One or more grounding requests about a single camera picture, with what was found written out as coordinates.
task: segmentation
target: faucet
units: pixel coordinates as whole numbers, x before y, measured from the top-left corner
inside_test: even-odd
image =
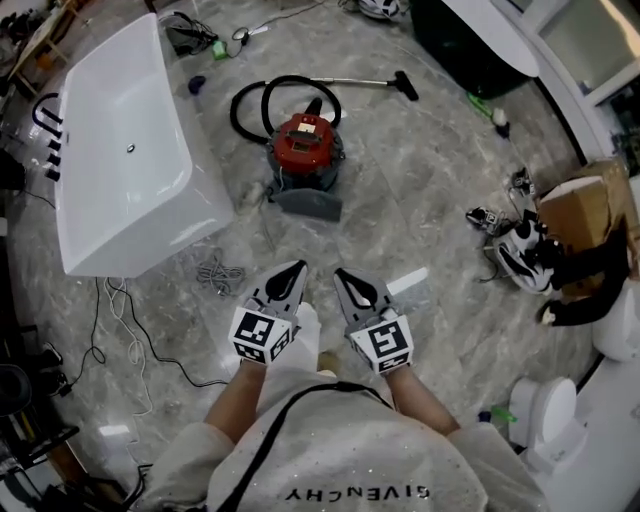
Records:
[[[48,108],[40,107],[40,105],[44,101],[46,101],[48,99],[51,99],[51,98],[57,98],[57,97],[58,97],[58,93],[57,92],[51,92],[49,94],[45,94],[42,98],[40,98],[38,100],[38,102],[35,104],[35,106],[33,107],[33,109],[31,110],[31,119],[33,119],[33,122],[37,126],[42,128],[43,130],[47,130],[49,133],[53,134],[53,136],[56,139],[59,139],[60,137],[62,137],[62,132],[61,131],[56,130],[55,128],[51,128],[50,126],[45,124],[43,121],[38,119],[38,108],[40,108],[40,112],[42,112],[48,118],[50,118],[51,120],[53,120],[54,122],[56,122],[58,124],[62,124],[62,119],[60,119],[56,114],[51,112]]]

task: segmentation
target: red vacuum cleaner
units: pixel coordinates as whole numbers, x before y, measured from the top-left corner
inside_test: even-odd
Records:
[[[263,144],[273,171],[273,182],[267,187],[269,201],[278,203],[289,213],[297,213],[338,222],[342,201],[330,193],[345,158],[342,139],[336,128],[342,117],[338,98],[323,84],[351,84],[394,87],[411,101],[418,93],[404,71],[397,71],[390,81],[356,80],[351,78],[307,78],[298,75],[280,76],[270,82],[255,82],[242,89],[231,101],[231,124],[245,139]],[[313,99],[304,112],[274,128],[269,119],[269,99],[273,89],[282,84],[309,85],[322,92],[333,105],[333,121],[320,117],[322,100]],[[264,87],[261,103],[262,123],[268,137],[246,130],[238,121],[238,107],[247,93]]]

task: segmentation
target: gray marble tile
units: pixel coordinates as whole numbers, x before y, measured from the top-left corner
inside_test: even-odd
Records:
[[[298,0],[284,4],[307,5]],[[171,10],[210,24],[223,39],[239,26],[254,27],[280,14],[276,2],[251,0],[180,0],[163,4],[161,15]],[[78,62],[145,12],[141,0],[94,0],[82,11],[89,25],[74,23],[61,48],[72,63]],[[544,298],[523,293],[509,280],[478,283],[493,269],[481,253],[483,237],[464,218],[478,205],[514,217],[506,189],[520,165],[529,168],[540,189],[577,167],[560,123],[535,85],[491,102],[505,109],[512,123],[509,142],[495,134],[465,92],[413,40],[408,17],[398,25],[380,24],[327,2],[269,26],[236,59],[217,62],[207,51],[179,62],[187,78],[201,74],[207,79],[193,102],[236,218],[129,280],[136,316],[157,352],[179,359],[198,382],[230,377],[234,355],[226,336],[238,299],[222,298],[196,281],[198,265],[222,249],[225,264],[247,273],[237,295],[271,266],[305,259],[310,266],[305,300],[322,322],[321,349],[337,352],[343,378],[381,390],[384,382],[371,375],[343,340],[345,320],[332,274],[338,266],[358,267],[391,281],[426,267],[422,302],[409,314],[416,342],[414,369],[463,423],[474,421],[483,408],[505,403],[520,376],[579,379],[593,360],[589,328],[543,328],[534,316]],[[241,139],[229,124],[231,98],[242,87],[285,73],[385,80],[399,69],[410,76],[419,102],[391,89],[333,88],[345,111],[339,132],[347,153],[335,189],[344,202],[339,223],[286,215],[277,205],[257,200],[256,187],[272,176],[264,148]],[[43,76],[48,80],[45,90],[58,90],[67,70]],[[183,95],[184,87],[175,93]],[[281,123],[306,107],[314,95],[304,87],[274,92],[272,122]],[[259,102],[260,94],[251,94],[239,114],[243,124],[261,133]],[[328,112],[331,106],[325,102],[323,109]],[[48,137],[33,129],[29,112],[30,103],[18,98],[7,113],[4,122],[26,142],[10,146],[11,151],[30,169],[30,189],[52,198],[53,187],[42,175]],[[8,201],[18,316],[23,323],[39,325],[41,339],[56,345],[65,371],[74,377],[89,347],[94,281],[64,275],[55,215],[48,205],[25,195]],[[221,386],[191,387],[175,365],[155,361],[144,341],[145,380],[154,410],[134,420],[132,414],[148,405],[141,366],[130,363],[132,338],[112,317],[100,290],[95,344],[107,362],[101,366],[89,357],[82,385],[55,401],[65,420],[81,427],[72,445],[92,474],[116,476],[131,485],[136,473],[127,445],[139,437],[129,447],[132,454],[140,462],[152,462],[185,424],[202,418]],[[130,323],[129,309],[123,318]],[[107,425],[129,430],[105,437],[100,428]]]

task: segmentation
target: toilet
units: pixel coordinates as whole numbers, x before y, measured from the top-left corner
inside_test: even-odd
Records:
[[[576,386],[569,379],[516,383],[509,411],[517,421],[509,423],[509,440],[527,448],[522,458],[534,471],[563,471],[584,447],[587,429],[575,419],[576,401]]]

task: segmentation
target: black hose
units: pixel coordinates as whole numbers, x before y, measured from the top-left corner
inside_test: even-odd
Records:
[[[262,82],[255,82],[253,84],[247,85],[231,100],[231,112],[229,113],[229,117],[231,118],[231,126],[233,126],[233,129],[235,131],[237,131],[245,139],[263,145],[269,142],[269,139],[260,135],[256,135],[255,133],[251,133],[249,130],[245,130],[243,128],[243,126],[240,124],[240,121],[238,121],[238,107],[240,106],[240,101],[242,101],[242,98],[244,98],[248,92],[257,89],[258,87],[264,87],[265,85],[266,82],[264,80]]]
[[[238,121],[238,107],[240,106],[242,98],[244,98],[247,93],[259,87],[266,86],[264,92],[262,93],[262,103],[260,106],[260,110],[262,113],[262,124],[264,125],[267,133],[271,135],[274,129],[273,125],[271,124],[271,120],[269,119],[269,99],[271,98],[271,92],[273,91],[273,89],[285,82],[296,82],[304,85],[309,85],[324,93],[333,104],[333,110],[335,112],[335,117],[331,122],[331,126],[336,128],[338,124],[340,124],[340,119],[342,118],[342,106],[340,105],[340,102],[338,101],[338,98],[335,96],[335,94],[333,94],[327,87],[325,87],[320,82],[316,82],[315,80],[311,80],[310,78],[307,78],[305,76],[283,75],[275,78],[274,80],[269,82],[268,85],[264,81],[249,84],[233,97],[233,99],[231,100],[231,111],[229,113],[229,117],[231,118],[231,126],[233,126],[233,129],[242,137],[250,140],[251,142],[256,142],[263,145],[267,144],[267,142],[269,142],[269,139],[267,137],[251,133],[240,124],[240,121]]]
[[[265,87],[264,92],[262,93],[262,104],[260,105],[260,109],[262,111],[262,124],[264,125],[264,128],[265,130],[267,130],[267,133],[269,135],[273,133],[273,126],[271,125],[271,120],[269,119],[269,99],[271,98],[273,89],[285,82],[298,82],[301,84],[310,85],[311,87],[315,87],[316,89],[318,89],[320,92],[323,92],[333,104],[333,110],[335,112],[335,117],[333,121],[331,121],[331,126],[336,128],[338,124],[340,124],[340,118],[342,117],[342,107],[335,94],[333,94],[320,82],[311,80],[311,78],[307,78],[306,76],[282,75],[271,80],[271,82],[269,82],[269,85]]]

